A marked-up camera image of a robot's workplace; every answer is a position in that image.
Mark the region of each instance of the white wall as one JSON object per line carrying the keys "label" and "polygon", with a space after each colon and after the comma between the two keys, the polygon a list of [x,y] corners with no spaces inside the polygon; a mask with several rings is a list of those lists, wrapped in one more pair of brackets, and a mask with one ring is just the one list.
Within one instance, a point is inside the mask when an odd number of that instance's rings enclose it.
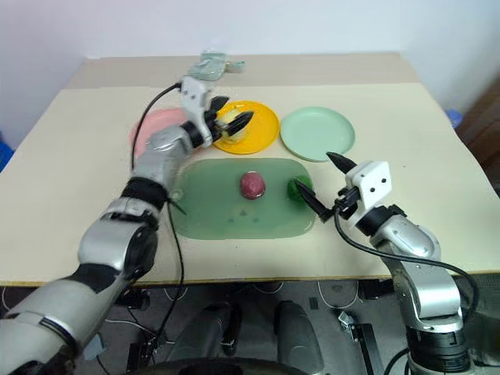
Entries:
{"label": "white wall", "polygon": [[441,105],[465,111],[500,66],[499,3],[0,0],[0,129],[17,146],[84,56],[197,55],[206,48],[400,51]]}

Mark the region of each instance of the yellow plate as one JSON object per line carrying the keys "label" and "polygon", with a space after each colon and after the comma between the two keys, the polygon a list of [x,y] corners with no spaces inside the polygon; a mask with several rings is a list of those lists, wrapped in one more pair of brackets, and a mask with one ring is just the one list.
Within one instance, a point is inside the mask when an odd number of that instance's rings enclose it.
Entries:
{"label": "yellow plate", "polygon": [[248,125],[243,129],[244,137],[237,143],[229,143],[224,139],[219,139],[215,146],[231,154],[253,154],[262,151],[277,138],[280,133],[280,121],[276,113],[264,104],[242,100],[239,102],[227,103],[218,113],[222,117],[230,111],[238,112],[252,111],[253,117]]}

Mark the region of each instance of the wire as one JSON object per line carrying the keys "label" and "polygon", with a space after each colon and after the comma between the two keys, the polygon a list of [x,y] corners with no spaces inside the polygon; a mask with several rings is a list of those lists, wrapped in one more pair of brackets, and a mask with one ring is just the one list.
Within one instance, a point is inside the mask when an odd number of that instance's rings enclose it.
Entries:
{"label": "wire", "polygon": [[175,239],[175,244],[177,246],[177,254],[179,255],[180,280],[179,280],[179,284],[177,285],[177,290],[176,290],[175,296],[173,297],[173,301],[170,304],[170,307],[169,307],[168,311],[166,312],[165,316],[163,317],[163,320],[159,326],[159,329],[156,331],[156,336],[154,337],[154,341],[158,341],[160,335],[162,334],[163,330],[165,329],[166,322],[168,321],[168,319],[172,315],[172,311],[175,308],[177,301],[179,301],[180,293],[181,293],[182,288],[184,286],[184,258],[182,256],[182,251],[180,250],[179,238],[177,237],[177,232],[175,231],[175,226],[173,225],[172,207],[171,207],[170,202],[167,202],[167,208],[168,208],[167,211],[169,214],[170,227],[172,228],[173,238]]}
{"label": "wire", "polygon": [[327,305],[331,309],[337,309],[337,310],[348,309],[349,307],[354,305],[358,299],[359,281],[357,281],[357,280],[356,280],[356,293],[354,294],[354,298],[347,305],[343,305],[343,306],[330,305],[323,296],[323,292],[321,291],[320,281],[318,280],[317,283],[318,283],[318,291],[320,292],[321,299],[323,299],[323,302],[325,303],[325,305]]}
{"label": "wire", "polygon": [[284,285],[284,282],[281,281],[281,284],[279,287],[277,287],[274,291],[263,291],[262,289],[260,289],[257,285],[253,284],[253,287],[254,289],[256,289],[257,291],[260,291],[261,293],[264,293],[265,295],[274,295],[276,294],[278,291],[281,290],[281,288],[283,287]]}
{"label": "wire", "polygon": [[102,364],[101,362],[101,359],[99,358],[99,356],[97,355],[95,357],[95,359],[97,360],[97,363],[100,365],[100,367],[102,368],[102,371],[104,371],[104,373],[106,373],[107,375],[111,375],[111,373],[104,367],[104,365]]}
{"label": "wire", "polygon": [[[172,298],[172,297],[170,297],[170,295],[169,295],[168,291],[166,291],[166,288],[163,288],[163,291],[165,292],[166,297],[167,297],[167,298],[168,298],[171,302],[173,302],[173,298]],[[183,294],[182,294],[182,295],[181,295],[181,296],[177,299],[177,301],[180,301],[182,298],[184,298],[184,296],[185,296],[187,293],[188,293],[188,287],[186,287],[186,288],[184,289],[184,293],[183,293]]]}
{"label": "wire", "polygon": [[470,307],[468,308],[469,311],[464,316],[463,322],[466,323],[469,320],[469,318],[476,311],[477,303],[479,302],[479,287],[477,286],[477,283],[473,279],[473,277],[470,276],[466,271],[464,271],[456,266],[452,266],[451,264],[447,264],[445,262],[438,262],[437,260],[430,260],[430,259],[425,259],[425,258],[417,258],[417,257],[413,257],[413,256],[396,255],[396,254],[388,254],[385,252],[379,252],[378,250],[376,250],[374,248],[369,248],[365,245],[359,244],[356,241],[353,241],[341,228],[340,209],[337,206],[334,207],[334,220],[335,220],[335,227],[337,228],[337,231],[340,234],[340,236],[342,237],[342,239],[354,248],[357,248],[357,249],[362,250],[364,252],[368,252],[371,255],[380,256],[381,258],[385,258],[385,259],[393,259],[393,260],[399,260],[402,262],[427,264],[428,266],[442,267],[442,268],[445,268],[447,270],[451,270],[451,271],[465,277],[465,279],[469,283],[470,287],[472,288],[473,296],[472,296],[472,302],[470,303]]}
{"label": "wire", "polygon": [[153,105],[160,100],[160,98],[172,90],[180,88],[180,82],[177,82],[173,84],[172,86],[166,88],[165,90],[161,91],[159,94],[157,94],[148,104],[148,106],[145,108],[144,112],[142,113],[141,119],[139,120],[137,124],[137,129],[135,130],[134,134],[134,140],[132,141],[132,151],[130,152],[130,171],[134,169],[135,165],[135,146],[138,142],[138,137],[139,137],[139,132],[141,131],[142,125],[144,124],[144,120],[146,116],[148,115],[148,112],[151,110]]}
{"label": "wire", "polygon": [[152,334],[154,335],[155,332],[153,332],[152,330],[149,330],[148,328],[144,327],[143,325],[139,324],[139,323],[135,323],[131,320],[113,320],[113,319],[106,319],[105,322],[107,323],[123,323],[123,324],[130,324],[131,326],[135,326],[137,328],[139,328],[140,330],[143,330],[144,332],[148,332],[149,334]]}
{"label": "wire", "polygon": [[10,307],[7,306],[5,303],[5,290],[7,290],[7,287],[3,287],[2,289],[2,306],[4,307],[5,310],[10,311]]}
{"label": "wire", "polygon": [[400,350],[399,352],[397,352],[396,355],[394,357],[392,357],[391,361],[389,361],[387,367],[385,368],[384,375],[389,375],[389,373],[392,370],[392,367],[394,367],[394,364],[396,364],[398,359],[400,359],[401,357],[406,355],[408,352],[409,352],[409,348],[404,348],[404,349]]}

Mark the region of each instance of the blue object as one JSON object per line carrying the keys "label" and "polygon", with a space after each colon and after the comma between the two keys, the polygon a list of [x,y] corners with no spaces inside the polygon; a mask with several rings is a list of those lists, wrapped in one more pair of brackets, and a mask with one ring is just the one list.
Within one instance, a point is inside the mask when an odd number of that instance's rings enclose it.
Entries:
{"label": "blue object", "polygon": [[0,141],[0,172],[3,171],[10,158],[13,157],[14,151],[5,143]]}
{"label": "blue object", "polygon": [[456,109],[449,109],[449,110],[445,111],[445,113],[446,113],[446,116],[448,116],[448,118],[450,119],[453,129],[456,129],[457,127],[459,127],[460,123],[463,120],[462,113],[460,113]]}

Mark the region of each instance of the green plate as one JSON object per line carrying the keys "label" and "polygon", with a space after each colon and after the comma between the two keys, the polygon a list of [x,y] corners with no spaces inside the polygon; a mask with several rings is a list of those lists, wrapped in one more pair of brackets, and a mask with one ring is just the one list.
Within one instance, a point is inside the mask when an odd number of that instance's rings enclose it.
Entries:
{"label": "green plate", "polygon": [[[253,201],[241,196],[241,176],[259,172],[265,194]],[[207,159],[189,166],[177,179],[171,197],[187,215],[173,209],[176,231],[201,240],[288,238],[307,232],[314,212],[288,197],[288,181],[306,175],[292,159]]]}
{"label": "green plate", "polygon": [[326,152],[343,154],[354,144],[354,128],[340,113],[304,107],[281,120],[281,139],[298,157],[325,162]]}

